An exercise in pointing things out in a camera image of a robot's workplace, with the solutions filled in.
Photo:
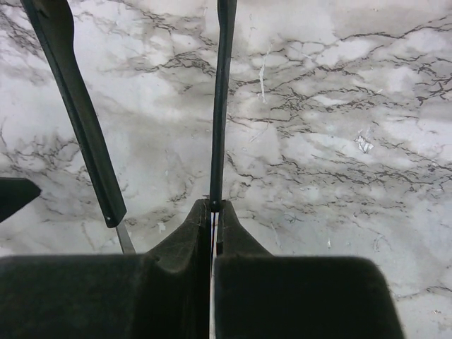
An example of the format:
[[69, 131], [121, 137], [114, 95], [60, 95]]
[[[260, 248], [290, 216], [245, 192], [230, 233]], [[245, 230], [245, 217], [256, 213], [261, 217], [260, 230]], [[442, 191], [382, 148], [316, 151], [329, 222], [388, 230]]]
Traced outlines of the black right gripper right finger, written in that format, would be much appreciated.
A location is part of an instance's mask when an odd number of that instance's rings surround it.
[[356, 256], [274, 256], [224, 201], [215, 260], [218, 338], [402, 338], [386, 280]]

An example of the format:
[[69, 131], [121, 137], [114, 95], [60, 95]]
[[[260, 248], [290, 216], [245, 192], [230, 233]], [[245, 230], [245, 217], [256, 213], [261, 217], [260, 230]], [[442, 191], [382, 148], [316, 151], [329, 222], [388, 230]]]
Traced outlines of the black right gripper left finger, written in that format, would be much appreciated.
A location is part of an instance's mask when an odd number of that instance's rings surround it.
[[2, 338], [207, 338], [210, 208], [144, 254], [1, 259]]

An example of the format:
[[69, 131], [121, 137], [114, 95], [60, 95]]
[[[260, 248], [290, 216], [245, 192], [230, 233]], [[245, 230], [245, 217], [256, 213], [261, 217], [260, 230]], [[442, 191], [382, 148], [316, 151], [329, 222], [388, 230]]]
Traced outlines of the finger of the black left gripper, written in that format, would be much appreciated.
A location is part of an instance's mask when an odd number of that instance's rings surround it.
[[41, 193], [29, 179], [2, 177], [0, 182], [0, 219], [11, 217]]

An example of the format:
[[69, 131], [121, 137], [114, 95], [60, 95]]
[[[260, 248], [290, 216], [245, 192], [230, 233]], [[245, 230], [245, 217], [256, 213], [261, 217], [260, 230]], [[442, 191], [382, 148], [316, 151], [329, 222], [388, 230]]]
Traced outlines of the black-tipped metal tongs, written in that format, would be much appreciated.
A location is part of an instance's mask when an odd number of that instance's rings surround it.
[[[124, 224], [124, 199], [74, 54], [74, 22], [71, 9], [67, 1], [23, 1], [22, 5], [55, 77], [106, 226], [117, 231], [123, 253], [132, 254], [135, 249]], [[217, 8], [220, 36], [210, 169], [209, 198], [212, 213], [220, 212], [222, 207], [227, 96], [237, 2], [219, 1]]]

